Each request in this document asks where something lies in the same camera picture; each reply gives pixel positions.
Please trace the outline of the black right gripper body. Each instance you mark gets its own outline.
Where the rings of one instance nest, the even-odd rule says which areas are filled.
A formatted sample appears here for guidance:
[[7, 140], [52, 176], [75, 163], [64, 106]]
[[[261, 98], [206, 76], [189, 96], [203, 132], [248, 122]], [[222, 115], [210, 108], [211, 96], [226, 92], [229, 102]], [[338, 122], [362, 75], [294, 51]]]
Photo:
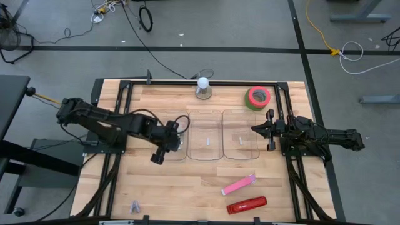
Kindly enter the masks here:
[[281, 151], [289, 151], [289, 138], [287, 137], [289, 133], [289, 127], [292, 123], [293, 115], [289, 114], [287, 116], [287, 122], [283, 119], [277, 119], [273, 122], [274, 110], [269, 109], [266, 113], [267, 117], [267, 138], [269, 140], [267, 144], [267, 151], [274, 151], [276, 149], [276, 143], [274, 137], [279, 137], [281, 142]]

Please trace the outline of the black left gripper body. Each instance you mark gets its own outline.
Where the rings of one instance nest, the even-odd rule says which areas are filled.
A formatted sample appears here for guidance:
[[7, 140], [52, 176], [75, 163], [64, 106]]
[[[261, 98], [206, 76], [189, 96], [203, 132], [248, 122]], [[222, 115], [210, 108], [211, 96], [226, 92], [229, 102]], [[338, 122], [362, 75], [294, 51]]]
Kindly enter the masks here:
[[153, 126], [151, 129], [150, 142], [157, 146], [156, 152], [152, 154], [151, 161], [161, 165], [164, 156], [171, 151], [171, 147], [177, 142], [179, 124], [176, 121], [168, 121], [165, 126]]

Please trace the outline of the pink rectangular block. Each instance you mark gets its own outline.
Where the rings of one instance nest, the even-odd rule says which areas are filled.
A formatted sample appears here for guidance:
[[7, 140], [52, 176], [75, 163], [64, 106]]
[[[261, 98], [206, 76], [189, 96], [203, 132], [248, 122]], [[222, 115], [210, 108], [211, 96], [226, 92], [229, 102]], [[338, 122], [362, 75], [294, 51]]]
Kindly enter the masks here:
[[266, 106], [270, 102], [270, 99], [271, 94], [266, 87], [254, 86], [249, 90], [248, 100], [257, 108]]

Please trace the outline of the pink stapler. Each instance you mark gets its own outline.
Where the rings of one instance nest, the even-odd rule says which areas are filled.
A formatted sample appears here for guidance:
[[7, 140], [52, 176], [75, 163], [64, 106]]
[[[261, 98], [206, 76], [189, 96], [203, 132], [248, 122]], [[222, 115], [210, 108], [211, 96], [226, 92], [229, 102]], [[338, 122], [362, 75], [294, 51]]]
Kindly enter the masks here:
[[254, 174], [246, 176], [224, 188], [221, 189], [221, 194], [223, 196], [226, 196], [230, 193], [233, 193], [234, 191], [237, 191], [241, 188], [244, 188], [250, 184], [253, 184], [256, 182], [256, 176]]

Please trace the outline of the red stapler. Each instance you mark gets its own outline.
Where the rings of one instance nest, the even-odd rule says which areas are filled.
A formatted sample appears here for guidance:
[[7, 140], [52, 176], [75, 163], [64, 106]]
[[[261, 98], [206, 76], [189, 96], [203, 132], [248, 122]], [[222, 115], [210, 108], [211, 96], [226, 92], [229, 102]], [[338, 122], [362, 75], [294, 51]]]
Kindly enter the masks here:
[[228, 214], [237, 214], [244, 211], [260, 208], [262, 206], [266, 206], [267, 204], [268, 200], [264, 196], [260, 196], [230, 204], [226, 208]]

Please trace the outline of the clear plastic bin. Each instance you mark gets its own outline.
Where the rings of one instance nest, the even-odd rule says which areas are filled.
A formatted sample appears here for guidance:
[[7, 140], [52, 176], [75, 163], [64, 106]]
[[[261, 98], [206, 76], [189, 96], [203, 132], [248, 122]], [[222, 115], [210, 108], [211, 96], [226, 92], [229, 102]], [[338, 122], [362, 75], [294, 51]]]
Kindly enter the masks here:
[[197, 161], [217, 161], [223, 157], [223, 115], [221, 111], [189, 113], [187, 155]]
[[260, 155], [257, 134], [251, 129], [256, 125], [256, 115], [250, 110], [226, 109], [222, 113], [222, 138], [224, 156], [232, 160], [252, 160]]
[[[188, 116], [188, 113], [183, 110], [155, 110], [154, 114], [163, 122], [164, 125], [168, 121], [174, 121], [179, 116], [185, 115]], [[178, 132], [184, 131], [188, 127], [188, 119], [186, 117], [180, 117], [177, 121], [179, 127], [177, 129]], [[188, 151], [188, 134], [187, 131], [179, 135], [180, 137], [180, 145], [177, 151], [170, 151], [165, 154], [164, 160], [173, 162], [173, 161], [182, 161], [187, 156]]]

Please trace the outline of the white bulb brass lamp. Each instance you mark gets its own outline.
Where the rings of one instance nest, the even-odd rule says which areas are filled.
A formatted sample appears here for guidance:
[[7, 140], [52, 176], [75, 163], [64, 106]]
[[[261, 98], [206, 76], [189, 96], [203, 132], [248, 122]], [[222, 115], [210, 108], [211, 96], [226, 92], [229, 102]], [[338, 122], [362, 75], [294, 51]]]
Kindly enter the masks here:
[[209, 79], [206, 77], [200, 77], [197, 80], [196, 96], [199, 99], [209, 99], [212, 96], [212, 87], [209, 85]]

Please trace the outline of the grey table foot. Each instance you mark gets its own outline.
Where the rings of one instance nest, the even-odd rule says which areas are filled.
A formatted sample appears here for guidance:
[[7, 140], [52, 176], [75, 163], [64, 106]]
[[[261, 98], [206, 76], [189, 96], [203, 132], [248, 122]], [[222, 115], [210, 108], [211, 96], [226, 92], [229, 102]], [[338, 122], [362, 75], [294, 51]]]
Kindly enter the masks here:
[[390, 14], [374, 14], [373, 11], [382, 0], [368, 0], [369, 2], [354, 14], [332, 14], [331, 22], [349, 23], [386, 23], [392, 18]]
[[359, 102], [361, 104], [400, 104], [400, 94], [362, 96]]

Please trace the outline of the yellow rod black knob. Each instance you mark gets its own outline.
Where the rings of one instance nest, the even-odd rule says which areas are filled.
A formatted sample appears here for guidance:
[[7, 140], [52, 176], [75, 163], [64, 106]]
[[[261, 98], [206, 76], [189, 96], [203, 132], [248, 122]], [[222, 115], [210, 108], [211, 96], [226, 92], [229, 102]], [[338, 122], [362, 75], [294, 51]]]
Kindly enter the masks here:
[[47, 101], [52, 102], [52, 103], [61, 104], [59, 101], [57, 101], [57, 100], [55, 100], [55, 99], [52, 99], [52, 98], [47, 97], [47, 96], [44, 96], [44, 95], [42, 95], [42, 94], [38, 94], [38, 93], [36, 92], [36, 88], [35, 88], [35, 87], [28, 87], [28, 88], [26, 89], [26, 95], [27, 95], [27, 96], [30, 96], [30, 97], [31, 97], [31, 96], [36, 96], [36, 97], [38, 97], [38, 98], [47, 100]]

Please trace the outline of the black desk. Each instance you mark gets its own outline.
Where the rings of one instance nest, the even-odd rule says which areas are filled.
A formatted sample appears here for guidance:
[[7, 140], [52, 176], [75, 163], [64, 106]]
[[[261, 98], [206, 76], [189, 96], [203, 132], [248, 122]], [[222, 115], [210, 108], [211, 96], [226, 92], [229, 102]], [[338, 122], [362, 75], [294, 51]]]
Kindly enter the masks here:
[[26, 94], [30, 77], [0, 75], [0, 180], [6, 173], [18, 175], [5, 214], [21, 217], [17, 205], [23, 188], [71, 188], [83, 163], [83, 147], [75, 141], [34, 139], [29, 147], [4, 139]]

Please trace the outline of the black floor fan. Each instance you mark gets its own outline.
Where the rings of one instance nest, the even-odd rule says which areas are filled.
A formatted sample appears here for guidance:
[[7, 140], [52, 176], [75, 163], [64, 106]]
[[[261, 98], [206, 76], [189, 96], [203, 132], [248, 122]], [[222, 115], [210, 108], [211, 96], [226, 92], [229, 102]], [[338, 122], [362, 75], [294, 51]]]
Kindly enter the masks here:
[[[21, 35], [25, 35], [31, 39], [28, 52], [17, 57], [12, 61], [8, 61], [3, 51], [15, 51], [21, 43]], [[0, 3], [0, 56], [5, 63], [14, 64], [16, 61], [26, 57], [32, 53], [34, 47], [34, 38], [30, 34], [22, 33], [19, 31], [16, 20], [11, 16], [8, 7]]]

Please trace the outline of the black aluminium rig frame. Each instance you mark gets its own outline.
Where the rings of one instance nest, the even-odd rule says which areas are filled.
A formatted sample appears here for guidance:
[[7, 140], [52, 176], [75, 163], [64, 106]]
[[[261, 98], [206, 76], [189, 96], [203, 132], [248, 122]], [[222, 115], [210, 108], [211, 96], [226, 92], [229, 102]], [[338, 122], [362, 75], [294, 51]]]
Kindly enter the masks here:
[[121, 154], [91, 158], [81, 171], [73, 215], [112, 172], [100, 208], [111, 219], [292, 223], [336, 217], [323, 160], [292, 159], [281, 138], [252, 130], [267, 120], [311, 119], [303, 82], [110, 79], [98, 105], [179, 123], [179, 148], [156, 164], [155, 145], [128, 137]]

